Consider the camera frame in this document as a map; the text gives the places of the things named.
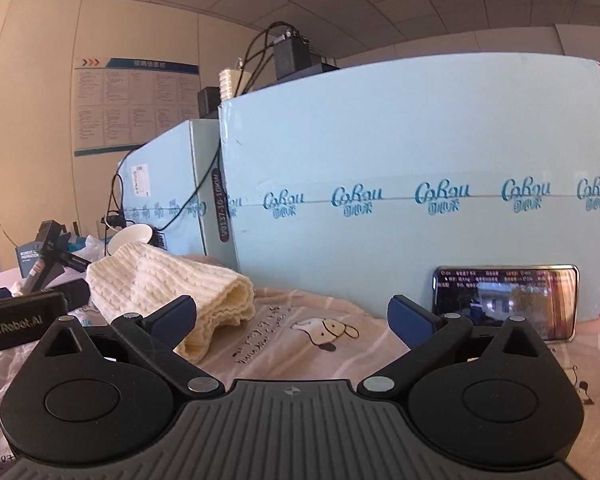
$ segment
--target triangular cutout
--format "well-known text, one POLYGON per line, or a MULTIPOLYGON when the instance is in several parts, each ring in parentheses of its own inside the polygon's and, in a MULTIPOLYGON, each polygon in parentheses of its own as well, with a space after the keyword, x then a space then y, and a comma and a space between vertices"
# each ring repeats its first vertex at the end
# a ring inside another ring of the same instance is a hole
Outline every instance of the triangular cutout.
POLYGON ((77 354, 78 352, 80 352, 80 347, 74 334, 68 328, 63 328, 58 332, 49 350, 46 351, 46 356, 55 357, 57 355, 77 354))
POLYGON ((503 352, 505 354, 538 357, 538 352, 536 352, 536 349, 531 344, 531 341, 526 338, 526 334, 523 330, 513 330, 511 332, 507 344, 504 345, 503 352))

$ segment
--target folded knit garment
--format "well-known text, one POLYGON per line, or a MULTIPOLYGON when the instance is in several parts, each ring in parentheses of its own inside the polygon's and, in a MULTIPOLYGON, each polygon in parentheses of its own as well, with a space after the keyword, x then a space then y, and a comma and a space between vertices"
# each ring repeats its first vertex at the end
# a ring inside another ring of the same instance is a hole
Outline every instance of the folded knit garment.
POLYGON ((196 302, 196 327, 175 351, 197 363, 204 357, 218 326, 237 326, 251 319, 253 284, 224 267, 173 256, 144 244, 130 242, 87 267, 91 301, 108 322, 125 312, 148 316, 188 295, 196 302))

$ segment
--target smartphone screen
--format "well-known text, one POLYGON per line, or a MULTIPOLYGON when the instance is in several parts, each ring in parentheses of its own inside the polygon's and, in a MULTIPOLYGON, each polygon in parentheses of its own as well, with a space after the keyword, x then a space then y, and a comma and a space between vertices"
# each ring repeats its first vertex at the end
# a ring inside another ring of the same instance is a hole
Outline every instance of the smartphone screen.
POLYGON ((500 326, 523 316, 547 341, 574 333, 578 297, 575 266, 439 267, 433 278, 433 313, 470 318, 476 326, 500 326))

